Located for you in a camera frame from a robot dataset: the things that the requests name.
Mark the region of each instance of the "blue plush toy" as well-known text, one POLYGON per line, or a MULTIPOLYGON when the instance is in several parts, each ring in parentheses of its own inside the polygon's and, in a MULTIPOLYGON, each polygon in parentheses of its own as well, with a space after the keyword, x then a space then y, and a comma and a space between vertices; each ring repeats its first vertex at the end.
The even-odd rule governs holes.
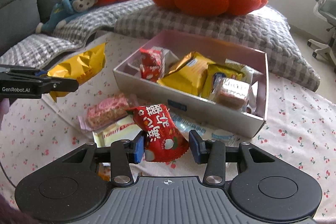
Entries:
POLYGON ((62 0, 54 5, 50 19, 46 23, 39 23, 36 33, 52 33, 55 29, 61 29, 76 17, 87 13, 97 0, 62 0))

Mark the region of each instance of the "red snack package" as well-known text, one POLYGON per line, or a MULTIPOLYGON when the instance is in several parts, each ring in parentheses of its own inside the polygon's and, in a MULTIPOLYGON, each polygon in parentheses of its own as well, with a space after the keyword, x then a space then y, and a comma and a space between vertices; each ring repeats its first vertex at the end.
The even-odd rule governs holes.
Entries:
POLYGON ((161 69, 158 66, 144 66, 140 64, 141 78, 155 82, 160 78, 161 69))
POLYGON ((144 66, 161 66, 161 52, 157 50, 140 49, 141 63, 144 66))
POLYGON ((141 48, 140 72, 141 78, 156 82, 162 75, 162 56, 158 50, 146 50, 141 48))
POLYGON ((174 125, 165 105, 141 106, 127 109, 137 126, 147 132, 145 159, 168 162, 181 157, 189 143, 174 125))

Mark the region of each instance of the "human hand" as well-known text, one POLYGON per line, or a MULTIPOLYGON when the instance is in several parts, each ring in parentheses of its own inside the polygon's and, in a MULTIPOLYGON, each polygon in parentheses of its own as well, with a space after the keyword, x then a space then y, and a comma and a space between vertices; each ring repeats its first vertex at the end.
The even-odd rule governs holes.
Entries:
POLYGON ((9 112, 9 100, 3 99, 0 102, 0 129, 1 129, 1 123, 3 116, 9 112))

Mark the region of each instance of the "cherry print bedsheet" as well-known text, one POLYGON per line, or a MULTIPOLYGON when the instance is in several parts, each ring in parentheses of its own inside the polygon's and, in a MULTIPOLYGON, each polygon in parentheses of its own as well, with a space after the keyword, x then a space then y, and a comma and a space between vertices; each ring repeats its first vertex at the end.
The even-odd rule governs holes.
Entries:
MULTIPOLYGON (((76 116, 117 92, 113 68, 145 43, 109 33, 90 47, 102 42, 106 42, 106 66, 77 92, 58 98, 57 103, 48 95, 40 100, 20 99, 5 115, 0 132, 0 161, 14 185, 34 170, 90 140, 90 136, 79 130, 76 116)), ((323 191, 315 220, 336 223, 336 105, 276 75, 270 74, 269 82, 267 123, 248 141, 313 176, 323 191)), ((236 136, 234 145, 241 141, 246 139, 236 136)), ((132 165, 131 169, 134 177, 198 175, 202 179, 205 166, 194 163, 188 151, 171 162, 143 161, 132 165)), ((235 165, 229 164, 226 178, 232 179, 235 175, 235 165)), ((16 206, 14 187, 2 172, 0 193, 16 206)))

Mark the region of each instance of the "snack package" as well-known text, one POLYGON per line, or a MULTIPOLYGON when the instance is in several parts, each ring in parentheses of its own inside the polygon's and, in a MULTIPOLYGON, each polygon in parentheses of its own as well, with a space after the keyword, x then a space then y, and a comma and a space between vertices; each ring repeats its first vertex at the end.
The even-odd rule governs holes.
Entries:
POLYGON ((227 146, 237 146, 235 142, 237 139, 239 139, 239 137, 235 136, 229 131, 216 128, 209 124, 197 123, 193 119, 190 119, 188 117, 181 117, 171 111, 169 111, 169 113, 175 126, 181 132, 184 138, 186 138, 186 140, 189 139, 189 131, 194 129, 202 137, 203 140, 220 140, 224 142, 227 146))
POLYGON ((111 181, 111 168, 99 163, 98 176, 100 176, 102 180, 111 181))
POLYGON ((118 140, 133 140, 140 131, 141 128, 134 123, 133 119, 126 116, 102 130, 94 131, 93 139, 97 147, 108 147, 118 140))
POLYGON ((198 52, 191 52, 170 68, 157 83, 199 96, 207 78, 209 64, 214 62, 198 52))
POLYGON ((202 137, 207 131, 209 131, 209 128, 202 127, 198 125, 195 121, 191 119, 187 119, 184 117, 181 117, 171 111, 169 111, 169 114, 171 116, 171 119, 174 122, 174 125, 177 127, 177 129, 181 132, 183 137, 188 140, 189 139, 189 131, 190 130, 196 130, 197 133, 202 137))
MULTIPOLYGON (((48 76, 76 79, 79 85, 97 75, 105 66, 105 43, 78 54, 48 71, 48 76)), ((57 97, 64 97, 68 92, 51 91, 50 96, 57 102, 57 97)))
POLYGON ((189 143, 174 125, 165 105, 135 107, 127 112, 148 134, 145 140, 146 161, 169 162, 187 152, 189 143))
POLYGON ((255 82, 250 90, 247 102, 247 110, 246 112, 250 114, 254 114, 257 110, 257 94, 258 94, 258 82, 255 82))
MULTIPOLYGON (((177 61, 179 61, 179 58, 171 50, 168 50, 166 48, 152 47, 151 50, 159 51, 161 53, 160 78, 162 78, 165 75, 165 73, 167 71, 169 71, 169 67, 172 64, 175 64, 177 61)), ((147 72, 143 73, 143 75, 141 75, 141 73, 140 73, 140 71, 141 71, 140 67, 143 66, 141 58, 134 60, 131 64, 128 63, 128 66, 130 66, 131 68, 139 71, 139 74, 136 74, 135 76, 139 76, 141 78, 146 79, 145 75, 148 74, 148 73, 147 72)))
POLYGON ((94 131, 126 117, 126 109, 137 105, 137 98, 134 94, 127 98, 120 93, 89 107, 85 115, 77 118, 82 130, 94 131))
POLYGON ((162 57, 158 50, 146 50, 141 48, 141 78, 152 82, 156 82, 163 76, 162 72, 162 57))
POLYGON ((230 78, 217 79, 209 100, 239 110, 247 104, 250 85, 230 78))
POLYGON ((152 50, 157 50, 161 52, 162 60, 162 77, 169 72, 169 68, 179 61, 179 58, 169 49, 162 47, 152 47, 152 50))
POLYGON ((226 66, 218 65, 218 64, 210 64, 208 66, 208 75, 205 81, 203 90, 202 90, 202 98, 208 99, 210 94, 214 89, 214 85, 217 79, 220 77, 232 78, 236 80, 241 80, 245 75, 232 68, 228 68, 226 66))
POLYGON ((255 69, 249 67, 249 66, 240 64, 236 61, 229 60, 229 59, 225 60, 225 66, 242 72, 244 74, 244 76, 243 76, 243 78, 241 78, 241 81, 246 82, 250 85, 253 84, 252 80, 253 80, 254 76, 262 75, 262 73, 260 71, 257 71, 255 69))

